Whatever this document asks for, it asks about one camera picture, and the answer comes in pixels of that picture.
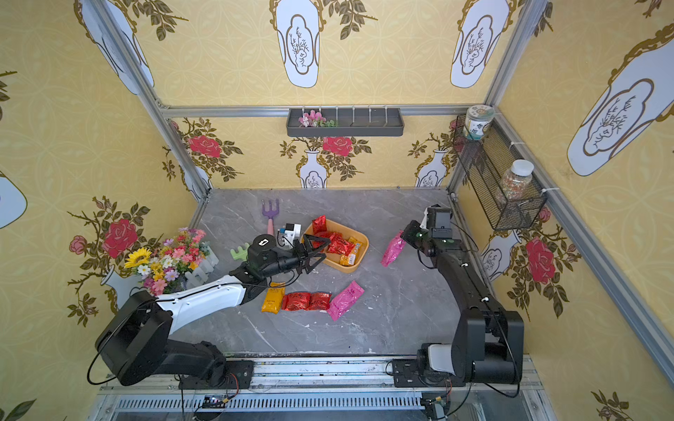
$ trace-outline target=purple garden rake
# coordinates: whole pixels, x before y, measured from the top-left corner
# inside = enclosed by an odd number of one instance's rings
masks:
[[[274,216],[278,215],[278,199],[276,200],[276,210],[274,210],[274,206],[272,205],[272,201],[268,200],[269,202],[269,210],[264,209],[264,200],[262,200],[262,215],[266,216],[269,218],[269,221],[267,221],[267,234],[269,235],[274,235]]]

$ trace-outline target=yellow wallpaper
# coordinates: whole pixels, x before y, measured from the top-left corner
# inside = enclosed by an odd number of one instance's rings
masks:
[[[490,238],[499,237],[491,231],[477,196],[470,187],[459,190],[459,203],[480,250],[486,251],[493,247],[494,242],[487,247]],[[561,241],[556,238],[565,238],[566,235],[563,230],[559,232],[557,220],[546,207],[541,216],[547,221],[541,223],[539,220],[534,224],[542,225],[540,232],[529,230],[529,234],[546,242],[545,248],[536,247],[535,241],[531,241],[533,238],[530,241],[524,239],[527,233],[519,230],[520,243],[516,246],[524,247],[526,252],[514,250],[508,274],[499,276],[492,284],[504,307],[519,311],[524,319],[525,352],[534,361],[557,419],[597,420],[599,411],[609,414],[611,410],[615,411],[611,421],[619,420],[616,413],[626,420],[671,419],[674,399],[667,380],[583,258],[576,261],[564,253],[564,259],[554,259],[570,260],[571,268],[562,264],[561,273],[556,264],[545,260],[545,250],[551,248],[550,243],[561,245]],[[578,254],[575,245],[568,239],[565,240],[565,247],[566,251],[572,251],[571,254]],[[520,273],[534,274],[526,284],[534,284],[534,288],[524,289],[529,298],[517,306],[510,295],[520,295],[520,291],[515,291],[516,278],[521,278],[518,276],[519,268],[524,270]],[[551,277],[540,278],[542,273]],[[557,273],[559,277],[555,283],[553,280]],[[543,290],[541,293],[537,292],[536,285]],[[559,318],[553,307],[554,300],[545,296],[549,285],[561,286],[565,292],[567,301],[563,301],[563,312]],[[599,403],[592,392],[599,395],[600,391],[607,401],[616,392],[620,401],[628,402],[627,408],[625,405],[616,408],[609,403]]]
[[[210,128],[204,128],[199,119],[176,120],[174,123],[194,162],[210,175],[214,187],[302,187],[298,167],[308,161],[305,150],[314,145],[308,138],[303,138],[305,141],[293,141],[293,138],[288,137],[286,119],[229,118],[202,121],[205,125],[210,124]],[[453,131],[450,125],[454,117],[405,117],[404,121],[403,136],[343,139],[342,149],[335,146],[335,139],[314,139],[313,142],[318,145],[316,149],[323,151],[318,154],[317,162],[324,160],[326,172],[330,173],[326,177],[326,187],[414,187],[419,179],[430,180],[430,184],[424,185],[431,187],[447,185],[451,169],[456,163],[452,160],[449,147]],[[203,138],[206,135],[211,136],[210,140]],[[196,143],[200,137],[205,143]],[[285,149],[294,148],[290,154],[283,152],[283,143],[286,144]],[[424,175],[429,172],[431,174],[424,179]]]
[[[348,10],[366,11],[351,18],[358,30],[340,39],[348,26],[343,24],[344,16],[350,12],[333,12],[330,16],[334,2],[340,2],[322,1],[326,4],[322,11],[325,24],[319,38],[317,81],[314,76],[309,83],[315,83],[312,88],[300,88],[290,82],[266,0],[166,0],[171,12],[152,11],[150,15],[162,18],[157,18],[158,25],[154,26],[142,12],[139,18],[133,13],[133,7],[142,1],[117,3],[130,4],[128,14],[136,23],[155,90],[165,104],[174,106],[482,102],[514,26],[505,29],[493,50],[490,42],[471,44],[476,61],[489,60],[475,85],[458,88],[450,80],[460,37],[457,22],[463,18],[464,6],[475,3],[474,10],[486,8],[490,12],[485,13],[495,16],[495,28],[499,24],[503,27],[508,14],[513,22],[519,16],[519,9],[510,13],[516,8],[516,0],[349,0],[342,2],[348,4]],[[275,3],[279,3],[278,8],[273,6],[280,10],[278,13],[286,13],[290,3],[299,4],[300,11],[310,4],[309,0],[272,0]],[[484,22],[477,26],[473,15],[468,15],[465,22],[466,36],[468,27],[476,26],[483,29],[483,41],[495,40],[500,32],[485,27]],[[164,25],[170,29],[159,40],[157,28],[161,27],[162,32]],[[473,73],[470,66],[464,72],[477,75],[479,69]]]
[[[68,284],[96,269],[80,269],[94,228],[68,212],[93,218],[94,196],[122,212],[138,203],[131,223],[149,239],[188,223],[195,201],[166,180],[163,140],[86,38],[72,1],[5,1],[0,20],[0,72],[17,72],[0,77],[0,172],[28,203],[0,228],[0,408],[37,399],[23,420],[83,420],[98,391],[85,376],[112,317],[111,288],[93,276],[78,301],[79,284]],[[4,220],[12,208],[0,188]]]
[[[555,31],[531,40],[501,109],[674,334],[674,118],[647,126],[624,150],[588,176],[578,176],[567,159],[571,141],[607,89],[612,69],[621,68],[633,47],[658,38],[656,33],[663,28],[667,27],[660,36],[672,39],[674,5],[659,3],[659,8],[645,17],[643,13],[648,11],[648,3],[630,0],[555,3],[551,18]],[[665,62],[674,58],[672,46],[672,42],[665,46],[670,49],[669,58],[651,63],[640,72],[628,69],[636,75],[634,79],[649,77],[656,81],[652,97],[660,95],[666,103],[674,100],[671,66]],[[658,80],[651,71],[660,71],[666,79]],[[657,108],[655,116],[662,109]],[[628,127],[630,123],[629,119],[625,122]]]

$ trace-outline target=wall shelf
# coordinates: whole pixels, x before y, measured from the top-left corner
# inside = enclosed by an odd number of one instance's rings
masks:
[[[337,127],[303,127],[299,119],[304,113],[317,108],[291,108],[286,128],[290,137],[339,137],[339,136],[402,136],[405,123],[400,108],[349,107],[321,108],[328,121],[335,120]]]
[[[491,227],[494,231],[530,228],[547,200],[541,193],[541,184],[534,176],[521,199],[507,199],[501,188],[501,177],[512,162],[522,156],[510,147],[497,125],[492,125],[482,140],[465,138],[464,120],[463,115],[456,119],[454,150]]]

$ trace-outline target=orange tray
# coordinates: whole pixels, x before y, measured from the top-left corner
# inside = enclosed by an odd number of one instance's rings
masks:
[[[361,246],[361,249],[358,251],[358,255],[356,257],[356,263],[353,266],[344,266],[339,263],[340,258],[342,255],[338,255],[335,253],[326,253],[328,256],[323,263],[330,267],[334,267],[338,271],[342,271],[344,273],[352,273],[356,269],[358,269],[358,266],[361,264],[361,261],[363,260],[363,256],[365,256],[365,252],[367,251],[367,248],[370,245],[370,241],[367,239],[365,234],[362,232],[352,230],[348,226],[344,226],[342,224],[338,224],[335,221],[331,221],[326,218],[326,227],[328,228],[328,231],[332,232],[339,232],[341,233],[342,237],[344,237],[345,240],[348,240],[349,238],[353,237],[363,243]],[[313,224],[310,224],[309,227],[307,228],[306,231],[304,231],[305,234],[308,235],[313,235]]]

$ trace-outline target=jar lid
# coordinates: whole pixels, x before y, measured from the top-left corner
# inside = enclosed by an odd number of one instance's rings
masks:
[[[513,174],[520,177],[530,176],[534,172],[534,164],[527,160],[515,160],[510,167]]]
[[[494,118],[494,108],[489,105],[478,104],[468,107],[466,114],[474,121],[487,121]]]

